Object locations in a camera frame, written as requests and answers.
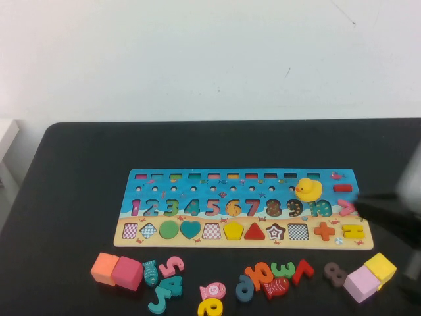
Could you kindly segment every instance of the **pink number 5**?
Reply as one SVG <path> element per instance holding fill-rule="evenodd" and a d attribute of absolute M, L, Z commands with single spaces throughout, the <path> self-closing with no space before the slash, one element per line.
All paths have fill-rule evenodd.
<path fill-rule="evenodd" d="M 171 257 L 166 262 L 166 268 L 164 265 L 159 265 L 159 271 L 162 273 L 164 278 L 172 277 L 176 274 L 175 266 L 179 268 L 180 271 L 184 270 L 184 262 L 179 257 Z"/>

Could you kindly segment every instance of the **pink cube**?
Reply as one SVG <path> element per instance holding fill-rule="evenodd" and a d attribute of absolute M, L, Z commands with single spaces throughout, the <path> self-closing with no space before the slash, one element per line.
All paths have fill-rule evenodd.
<path fill-rule="evenodd" d="M 117 285 L 136 291 L 143 279 L 143 266 L 139 261 L 121 257 L 111 277 Z"/>
<path fill-rule="evenodd" d="M 359 303 L 376 293 L 381 282 L 363 265 L 345 279 L 344 288 Z"/>

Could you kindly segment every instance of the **checkered square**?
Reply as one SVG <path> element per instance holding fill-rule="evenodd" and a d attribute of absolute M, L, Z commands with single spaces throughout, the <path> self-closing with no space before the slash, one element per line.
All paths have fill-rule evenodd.
<path fill-rule="evenodd" d="M 157 232 L 157 229 L 151 224 L 147 223 L 141 230 L 140 233 L 145 237 L 145 239 L 150 238 L 154 233 Z"/>
<path fill-rule="evenodd" d="M 221 229 L 218 223 L 207 223 L 203 229 L 202 239 L 221 239 Z"/>
<path fill-rule="evenodd" d="M 290 240 L 309 240 L 309 230 L 306 224 L 288 224 Z"/>
<path fill-rule="evenodd" d="M 124 224 L 123 239 L 134 239 L 136 237 L 137 223 Z"/>

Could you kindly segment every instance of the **star shape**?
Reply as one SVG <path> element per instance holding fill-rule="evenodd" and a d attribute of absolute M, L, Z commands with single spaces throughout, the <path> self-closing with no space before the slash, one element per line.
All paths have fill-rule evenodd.
<path fill-rule="evenodd" d="M 280 227 L 278 224 L 273 224 L 271 227 L 266 228 L 270 239 L 284 239 L 285 228 Z"/>

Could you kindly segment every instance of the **yellow cube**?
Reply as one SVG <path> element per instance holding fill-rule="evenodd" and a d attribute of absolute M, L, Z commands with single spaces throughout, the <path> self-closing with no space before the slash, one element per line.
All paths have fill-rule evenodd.
<path fill-rule="evenodd" d="M 377 291 L 380 290 L 380 288 L 382 288 L 383 284 L 385 284 L 388 280 L 392 278 L 397 269 L 392 264 L 392 262 L 387 260 L 386 257 L 380 252 L 373 258 L 368 260 L 364 265 L 381 282 L 381 284 L 377 288 Z"/>

